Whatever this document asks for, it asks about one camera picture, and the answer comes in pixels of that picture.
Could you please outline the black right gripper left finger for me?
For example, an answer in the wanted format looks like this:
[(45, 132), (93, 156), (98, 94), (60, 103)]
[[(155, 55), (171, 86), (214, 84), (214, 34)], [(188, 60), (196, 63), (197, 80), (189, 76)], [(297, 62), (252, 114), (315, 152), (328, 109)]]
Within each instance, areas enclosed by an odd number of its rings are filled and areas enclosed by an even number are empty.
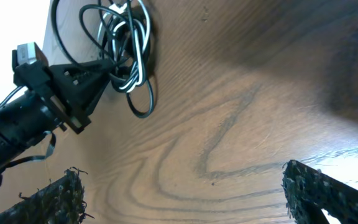
[(84, 201), (85, 187), (80, 175), (84, 170), (71, 167), (64, 176), (50, 182), (35, 194), (0, 213), (0, 224), (80, 224), (86, 218), (88, 204)]

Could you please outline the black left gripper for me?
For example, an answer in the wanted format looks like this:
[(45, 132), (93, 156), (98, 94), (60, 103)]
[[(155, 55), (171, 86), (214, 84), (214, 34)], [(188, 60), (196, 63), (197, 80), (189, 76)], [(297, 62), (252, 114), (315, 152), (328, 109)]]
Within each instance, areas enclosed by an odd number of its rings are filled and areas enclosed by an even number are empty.
[(81, 133), (91, 123), (93, 113), (105, 87), (110, 82), (113, 63), (108, 59), (48, 66), (43, 60), (19, 63), (18, 50), (12, 51), (14, 83), (33, 91), (59, 122)]

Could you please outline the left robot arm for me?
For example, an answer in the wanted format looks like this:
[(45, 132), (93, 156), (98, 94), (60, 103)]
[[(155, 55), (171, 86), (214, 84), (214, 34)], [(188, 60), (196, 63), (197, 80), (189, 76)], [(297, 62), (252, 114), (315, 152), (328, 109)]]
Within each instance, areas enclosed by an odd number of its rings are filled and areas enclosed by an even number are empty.
[(80, 134), (90, 124), (89, 116), (114, 66), (108, 59), (49, 66), (43, 58), (19, 64), (19, 52), (13, 50), (14, 83), (27, 87), (27, 91), (9, 104), (0, 103), (0, 186), (7, 168), (44, 160), (53, 153), (55, 139), (50, 141), (46, 155), (18, 158), (54, 129), (71, 128)]

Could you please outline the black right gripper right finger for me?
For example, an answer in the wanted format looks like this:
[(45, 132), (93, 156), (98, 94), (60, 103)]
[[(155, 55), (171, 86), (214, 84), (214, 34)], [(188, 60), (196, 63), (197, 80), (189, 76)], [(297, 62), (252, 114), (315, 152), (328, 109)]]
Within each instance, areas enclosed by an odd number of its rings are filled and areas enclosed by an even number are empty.
[(340, 223), (358, 224), (358, 190), (300, 161), (285, 165), (282, 188), (287, 214), (295, 223), (328, 223), (323, 210)]

